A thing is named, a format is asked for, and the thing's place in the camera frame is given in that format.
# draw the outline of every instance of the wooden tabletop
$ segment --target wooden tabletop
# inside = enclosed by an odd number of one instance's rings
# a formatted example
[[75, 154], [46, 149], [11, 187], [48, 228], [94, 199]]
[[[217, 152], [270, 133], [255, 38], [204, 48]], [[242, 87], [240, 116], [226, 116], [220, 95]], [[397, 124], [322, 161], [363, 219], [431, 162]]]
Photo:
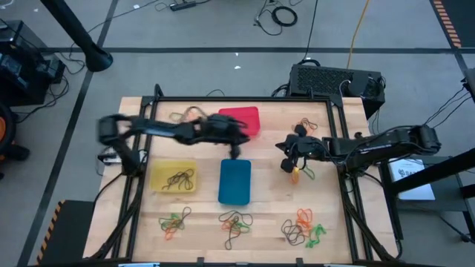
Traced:
[[[137, 115], [140, 98], [122, 98], [120, 113]], [[150, 188], [150, 171], [147, 173], [140, 218], [135, 240], [133, 261], [196, 262], [205, 257], [207, 263], [294, 263], [302, 257], [305, 263], [351, 263], [344, 208], [341, 204], [336, 168], [331, 162], [307, 162], [315, 172], [315, 180], [301, 175], [293, 185], [289, 174], [280, 169], [285, 157], [275, 144], [283, 142], [291, 127], [302, 118], [317, 123], [313, 136], [330, 135], [327, 109], [323, 103], [311, 102], [161, 102], [157, 120], [170, 122], [170, 113], [182, 113], [195, 105], [206, 113], [217, 113], [220, 108], [249, 107], [259, 109], [261, 132], [257, 138], [241, 146], [240, 159], [252, 163], [251, 202], [244, 207], [221, 205], [217, 201], [220, 179], [220, 162], [229, 158], [229, 147], [224, 145], [180, 145], [173, 139], [154, 137], [148, 170], [157, 160], [193, 159], [197, 163], [197, 189], [191, 194], [164, 194]], [[367, 120], [360, 99], [344, 99], [344, 112], [350, 136], [355, 132], [369, 135]], [[338, 135], [341, 131], [338, 113], [334, 110]], [[101, 187], [120, 172], [118, 165], [104, 170]], [[375, 168], [368, 170], [376, 177]], [[107, 239], [117, 224], [125, 178], [115, 182], [99, 198], [91, 223], [84, 256], [92, 255]], [[367, 224], [379, 242], [392, 255], [397, 255], [393, 229], [382, 188], [366, 177], [359, 178], [361, 198]], [[185, 220], [185, 229], [178, 231], [172, 240], [165, 240], [165, 233], [158, 223], [160, 217], [171, 213], [181, 214], [184, 207], [192, 209]], [[304, 244], [292, 246], [281, 233], [285, 220], [297, 219], [299, 208], [313, 211], [313, 224], [322, 224], [327, 234], [314, 248]], [[254, 218], [251, 232], [232, 241], [228, 251], [224, 243], [228, 232], [221, 230], [218, 216], [232, 209], [249, 213]], [[364, 258], [361, 234], [355, 224], [360, 258]], [[123, 234], [121, 253], [125, 254], [128, 228]]]

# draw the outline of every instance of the yellow cable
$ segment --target yellow cable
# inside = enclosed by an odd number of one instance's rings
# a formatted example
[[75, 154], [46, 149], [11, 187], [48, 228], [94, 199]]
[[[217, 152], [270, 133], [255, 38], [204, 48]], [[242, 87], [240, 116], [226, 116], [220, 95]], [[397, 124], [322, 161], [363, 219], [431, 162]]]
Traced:
[[355, 38], [356, 38], [356, 34], [358, 34], [359, 25], [361, 25], [361, 22], [363, 21], [364, 14], [366, 13], [366, 8], [368, 7], [368, 4], [369, 4], [369, 3], [370, 3], [370, 0], [366, 0], [366, 4], [364, 4], [363, 13], [361, 13], [361, 16], [359, 17], [359, 22], [358, 22], [358, 25], [356, 26], [355, 33], [353, 34], [353, 39], [351, 40], [351, 46], [350, 46], [350, 55], [348, 55], [348, 63], [347, 63], [347, 68], [349, 68], [349, 67], [350, 67], [350, 62], [351, 62], [351, 54], [352, 54], [352, 52], [353, 52], [353, 45], [355, 44]]

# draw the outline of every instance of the concrete floor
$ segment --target concrete floor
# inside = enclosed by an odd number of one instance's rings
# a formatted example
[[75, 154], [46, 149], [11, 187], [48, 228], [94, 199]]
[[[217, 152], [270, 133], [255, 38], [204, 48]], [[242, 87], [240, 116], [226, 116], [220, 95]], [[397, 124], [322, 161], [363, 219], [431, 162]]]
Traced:
[[[67, 1], [87, 30], [103, 22], [111, 3], [115, 2]], [[145, 0], [118, 1], [114, 15], [133, 9], [134, 4], [146, 3]], [[104, 47], [306, 47], [315, 2], [304, 0], [296, 6], [298, 23], [284, 28], [280, 36], [267, 36], [253, 26], [253, 18], [262, 3], [257, 0], [213, 0], [176, 13], [168, 9], [157, 12], [151, 4], [114, 19], [105, 36]], [[363, 6], [364, 0], [318, 1], [310, 47], [348, 48]], [[22, 1], [21, 4], [16, 1], [0, 10], [0, 17], [23, 20], [49, 47], [69, 47], [72, 43], [37, 0]], [[278, 30], [269, 20], [269, 17], [263, 17], [263, 24], [269, 26], [269, 31]], [[99, 38], [101, 30], [102, 26], [91, 32], [94, 40]], [[356, 47], [406, 49], [353, 55], [351, 68], [381, 71], [387, 79], [386, 104], [380, 117], [382, 130], [395, 125], [423, 123], [461, 87], [462, 72], [453, 54], [437, 50], [418, 54], [411, 50], [451, 47], [428, 0], [370, 2]], [[3, 162], [0, 166], [6, 174], [0, 181], [2, 265], [15, 266], [19, 262], [80, 91], [87, 94], [49, 206], [43, 210], [46, 216], [30, 263], [34, 263], [56, 203], [64, 199], [94, 199], [100, 182], [94, 169], [94, 157], [100, 149], [96, 143], [95, 123], [101, 116], [117, 112], [122, 96], [150, 95], [155, 83], [160, 83], [167, 96], [204, 96], [218, 88], [227, 96], [269, 96], [288, 80], [292, 64], [303, 56], [303, 53], [230, 51], [123, 51], [113, 54], [114, 64], [106, 71], [92, 76], [86, 74], [86, 70], [75, 76], [66, 75], [71, 84], [69, 94], [54, 108], [39, 111], [19, 125], [17, 140], [31, 149], [29, 160]], [[323, 66], [346, 67], [348, 54], [311, 53], [309, 56]], [[464, 54], [463, 59], [468, 67], [475, 67], [475, 55]], [[466, 102], [437, 128], [443, 144], [439, 155], [455, 155], [475, 146], [472, 138], [475, 121], [466, 115], [474, 111], [474, 104]], [[465, 184], [470, 184], [473, 178], [473, 174], [462, 174]], [[467, 231], [461, 214], [444, 216]], [[401, 220], [403, 260], [440, 266], [475, 266], [475, 247], [461, 243], [437, 217], [402, 211]]]

